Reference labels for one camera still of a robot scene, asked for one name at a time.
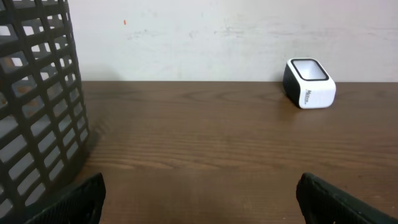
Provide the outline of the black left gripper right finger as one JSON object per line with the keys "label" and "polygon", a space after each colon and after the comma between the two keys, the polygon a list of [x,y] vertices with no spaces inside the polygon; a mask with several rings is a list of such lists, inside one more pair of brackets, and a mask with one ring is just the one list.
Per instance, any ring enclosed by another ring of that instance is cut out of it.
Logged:
{"label": "black left gripper right finger", "polygon": [[307,224],[397,224],[396,218],[309,172],[297,184],[296,199]]}

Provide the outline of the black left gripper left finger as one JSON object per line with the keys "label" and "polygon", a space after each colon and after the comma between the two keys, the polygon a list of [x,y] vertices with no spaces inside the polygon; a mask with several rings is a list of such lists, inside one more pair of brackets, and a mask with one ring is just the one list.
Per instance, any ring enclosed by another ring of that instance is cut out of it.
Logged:
{"label": "black left gripper left finger", "polygon": [[97,224],[106,196],[102,173],[71,184],[27,208],[26,223]]}

